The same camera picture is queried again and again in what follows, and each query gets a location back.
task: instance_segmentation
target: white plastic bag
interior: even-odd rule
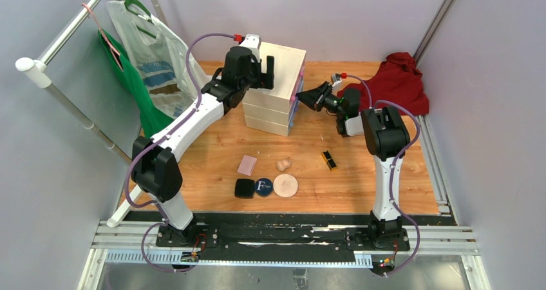
[[[185,67],[187,45],[159,19],[146,15],[138,7],[130,7],[138,15],[128,12],[122,1],[106,4],[127,56],[138,70],[154,106],[176,118],[197,98]],[[192,55],[190,68],[202,88],[209,80]]]

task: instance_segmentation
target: red cloth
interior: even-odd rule
[[[410,54],[390,54],[387,61],[381,63],[375,76],[366,81],[372,94],[372,106],[377,100],[387,100],[401,105],[414,115],[427,114],[429,101],[423,91],[422,75]],[[347,88],[360,90],[360,111],[370,107],[368,92],[362,83],[347,85],[337,92],[337,96],[343,96]]]

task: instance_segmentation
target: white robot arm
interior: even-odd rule
[[[332,82],[338,84],[337,78],[332,76]],[[401,215],[394,203],[398,202],[404,155],[396,162],[392,178],[391,167],[398,152],[410,142],[410,135],[396,108],[370,108],[359,113],[360,92],[349,88],[338,98],[332,93],[334,85],[324,82],[315,89],[297,93],[296,97],[312,110],[324,108],[336,114],[339,134],[364,134],[375,162],[375,202],[368,225],[370,242],[392,242],[393,237],[400,237],[403,231]]]
[[[186,149],[213,122],[235,108],[248,89],[273,89],[274,58],[267,57],[267,71],[262,73],[259,45],[258,35],[246,35],[239,46],[229,50],[224,67],[217,69],[212,80],[203,87],[199,107],[197,107],[197,101],[194,101],[190,108],[165,129],[153,135],[152,139],[139,137],[133,143],[133,158],[135,158],[144,148],[167,135],[165,141],[137,162],[131,174],[137,186],[130,195],[133,200],[136,200],[143,192],[149,193],[167,215],[169,225],[177,230],[184,231],[193,219],[193,213],[180,194],[182,175],[178,169],[178,161]],[[173,132],[173,128],[195,108],[198,110],[184,122],[181,128]],[[108,220],[108,225],[117,226],[129,210],[129,203],[124,201]]]

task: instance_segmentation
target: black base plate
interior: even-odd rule
[[[299,214],[299,213],[195,213],[197,222],[212,225],[256,226],[267,224],[284,224],[290,226],[311,225],[326,227],[329,224],[357,225],[370,223],[369,214]],[[420,226],[457,226],[453,215],[410,215]],[[161,221],[158,211],[130,211],[124,221]],[[413,226],[406,219],[402,225]]]
[[[349,250],[385,250],[394,251],[395,246],[393,241],[398,244],[399,251],[409,251],[410,241],[407,239],[408,232],[402,228],[402,233],[392,239],[384,240],[379,243],[372,244],[368,240],[367,227],[349,227],[345,229],[345,238],[347,241],[347,249]]]
[[[171,227],[160,226],[157,240],[155,244],[157,247],[193,247],[196,242],[196,238],[191,238],[190,242],[182,240],[179,235],[174,233],[175,229]],[[199,234],[204,234],[207,237],[206,248],[215,248],[218,246],[218,228],[210,226],[196,226],[196,237]]]

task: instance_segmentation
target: stacked boxes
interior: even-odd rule
[[[303,89],[304,50],[262,42],[259,54],[275,57],[274,88],[250,89],[243,98],[247,127],[283,135],[294,125],[297,104],[296,93]],[[266,64],[262,63],[262,72]]]

